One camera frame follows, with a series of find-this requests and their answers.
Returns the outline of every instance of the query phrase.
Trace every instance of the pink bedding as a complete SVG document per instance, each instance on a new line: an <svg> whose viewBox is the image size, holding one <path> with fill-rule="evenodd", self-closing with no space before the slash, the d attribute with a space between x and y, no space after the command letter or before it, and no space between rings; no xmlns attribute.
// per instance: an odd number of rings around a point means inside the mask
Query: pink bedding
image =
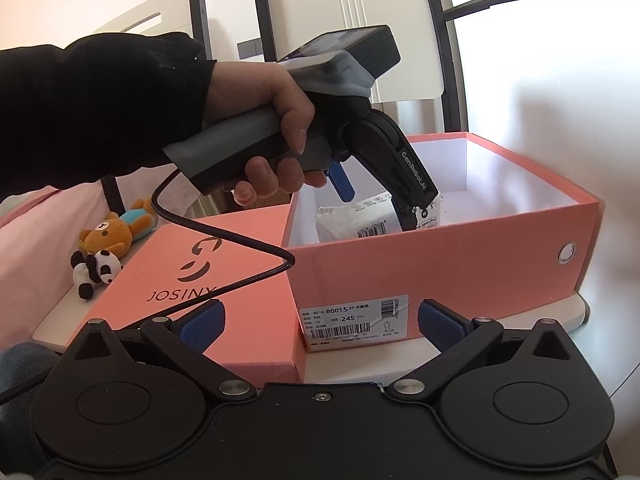
<svg viewBox="0 0 640 480"><path fill-rule="evenodd" d="M118 178L125 206L151 195L174 169L142 169ZM198 197L185 178L165 193L161 203L178 214ZM94 228L108 213L99 182L42 190L27 202L0 218L0 351L29 340L68 292L73 285L70 258L80 231Z"/></svg>

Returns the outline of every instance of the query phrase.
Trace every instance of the blue gripper pad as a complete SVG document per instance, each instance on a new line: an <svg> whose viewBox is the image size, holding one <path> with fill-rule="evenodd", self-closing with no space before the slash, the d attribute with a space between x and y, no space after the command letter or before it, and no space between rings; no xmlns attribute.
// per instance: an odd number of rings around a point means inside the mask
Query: blue gripper pad
<svg viewBox="0 0 640 480"><path fill-rule="evenodd" d="M225 306L220 300L209 300L174 322L178 337L202 353L225 331Z"/></svg>
<svg viewBox="0 0 640 480"><path fill-rule="evenodd" d="M424 300L418 308L420 333L440 352L447 351L471 333L473 324L434 300Z"/></svg>
<svg viewBox="0 0 640 480"><path fill-rule="evenodd" d="M349 177L344 172L340 162L332 162L326 172L326 176L334 185L335 192L343 202L351 202L356 196L356 192L349 182Z"/></svg>

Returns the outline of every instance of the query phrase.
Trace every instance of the panda head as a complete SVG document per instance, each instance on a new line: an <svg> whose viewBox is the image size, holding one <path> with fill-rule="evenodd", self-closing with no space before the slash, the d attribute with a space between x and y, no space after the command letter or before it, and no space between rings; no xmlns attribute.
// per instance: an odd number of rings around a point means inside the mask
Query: panda head
<svg viewBox="0 0 640 480"><path fill-rule="evenodd" d="M110 253L107 250L102 250L99 253L94 254L95 266L91 265L94 269L94 273L101 280L101 282L109 285L115 277L122 270L122 265L118 257Z"/></svg>

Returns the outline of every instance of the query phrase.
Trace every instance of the device handle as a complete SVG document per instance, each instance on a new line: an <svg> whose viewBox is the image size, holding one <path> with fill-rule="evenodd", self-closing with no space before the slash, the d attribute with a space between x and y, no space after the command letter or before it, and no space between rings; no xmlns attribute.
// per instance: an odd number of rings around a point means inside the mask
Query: device handle
<svg viewBox="0 0 640 480"><path fill-rule="evenodd" d="M254 156L263 156L275 168L284 157L299 160L304 171L328 170L331 147L312 127L302 155L289 149L280 131L280 116L271 105L261 106L202 130L164 152L191 183L208 195L229 182L243 180L244 167Z"/></svg>

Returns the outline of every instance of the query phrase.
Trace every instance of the orange bear plush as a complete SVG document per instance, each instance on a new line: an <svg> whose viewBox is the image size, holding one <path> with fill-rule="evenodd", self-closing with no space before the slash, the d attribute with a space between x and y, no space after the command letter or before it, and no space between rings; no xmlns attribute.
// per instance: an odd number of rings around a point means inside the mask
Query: orange bear plush
<svg viewBox="0 0 640 480"><path fill-rule="evenodd" d="M97 254L107 250L119 260L127 254L133 240L149 234L158 225L158 216L150 199L137 200L121 217L110 212L104 222L95 229L80 233L80 248L86 254Z"/></svg>

